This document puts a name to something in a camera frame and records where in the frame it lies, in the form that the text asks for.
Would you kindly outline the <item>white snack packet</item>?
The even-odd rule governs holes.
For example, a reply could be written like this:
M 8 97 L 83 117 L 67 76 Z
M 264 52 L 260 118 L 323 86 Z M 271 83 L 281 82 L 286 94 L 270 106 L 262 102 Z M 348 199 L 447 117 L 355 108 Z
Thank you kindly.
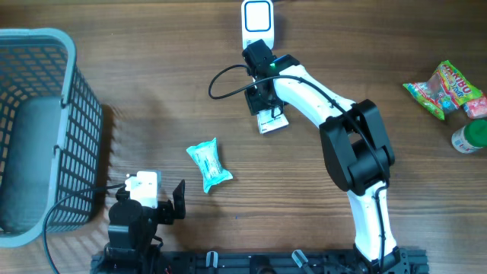
M 289 122 L 280 107 L 261 110 L 258 112 L 257 122 L 260 134 L 266 134 L 288 126 Z

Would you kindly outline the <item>red white candy packet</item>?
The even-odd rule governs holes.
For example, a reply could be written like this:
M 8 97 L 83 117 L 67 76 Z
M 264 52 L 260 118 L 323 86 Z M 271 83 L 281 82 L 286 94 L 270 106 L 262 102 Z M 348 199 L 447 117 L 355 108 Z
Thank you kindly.
M 463 105 L 463 109 L 470 119 L 481 119 L 487 117 L 487 100 L 481 96 L 470 100 Z

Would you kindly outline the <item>teal tissue packet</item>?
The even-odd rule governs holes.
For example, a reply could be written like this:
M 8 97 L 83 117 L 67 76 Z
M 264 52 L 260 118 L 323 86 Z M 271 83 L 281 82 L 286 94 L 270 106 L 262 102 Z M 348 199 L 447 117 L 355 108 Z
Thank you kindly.
M 221 165 L 218 156 L 218 140 L 216 138 L 190 146 L 186 152 L 202 174 L 204 193 L 209 193 L 213 186 L 234 178 L 232 173 Z

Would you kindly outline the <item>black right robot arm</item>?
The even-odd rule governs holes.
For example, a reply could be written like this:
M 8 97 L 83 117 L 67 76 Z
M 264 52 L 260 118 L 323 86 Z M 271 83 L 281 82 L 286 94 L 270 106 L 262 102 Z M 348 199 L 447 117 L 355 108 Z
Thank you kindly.
M 276 57 L 263 40 L 245 45 L 242 56 L 254 80 L 245 97 L 260 132 L 279 127 L 286 104 L 319 129 L 326 170 L 351 206 L 358 271 L 408 273 L 407 254 L 390 228 L 387 190 L 395 156 L 377 106 L 333 93 L 293 56 Z

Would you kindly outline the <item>green lid jar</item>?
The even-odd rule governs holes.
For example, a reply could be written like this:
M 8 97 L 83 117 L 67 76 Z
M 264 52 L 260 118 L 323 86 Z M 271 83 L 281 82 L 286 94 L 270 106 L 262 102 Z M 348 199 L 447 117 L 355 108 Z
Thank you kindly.
M 483 119 L 475 119 L 458 129 L 451 137 L 452 146 L 459 152 L 471 154 L 486 147 L 486 124 Z

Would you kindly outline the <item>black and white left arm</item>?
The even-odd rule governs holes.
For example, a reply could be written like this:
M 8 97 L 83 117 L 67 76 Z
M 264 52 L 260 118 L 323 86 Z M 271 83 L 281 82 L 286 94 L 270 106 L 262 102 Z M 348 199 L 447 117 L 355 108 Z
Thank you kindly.
M 170 262 L 161 252 L 164 242 L 156 232 L 158 225 L 186 217 L 185 181 L 173 191 L 172 200 L 157 201 L 154 208 L 131 199 L 124 189 L 117 191 L 116 199 L 109 210 L 109 242 L 92 256 L 90 272 L 171 274 Z

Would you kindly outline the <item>Haribo gummy bag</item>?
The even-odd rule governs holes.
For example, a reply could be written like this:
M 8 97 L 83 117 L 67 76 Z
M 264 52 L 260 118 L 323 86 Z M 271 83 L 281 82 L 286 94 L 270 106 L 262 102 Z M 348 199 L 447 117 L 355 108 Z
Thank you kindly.
M 447 114 L 482 96 L 449 60 L 441 62 L 428 81 L 405 83 L 403 87 L 439 120 L 445 120 Z

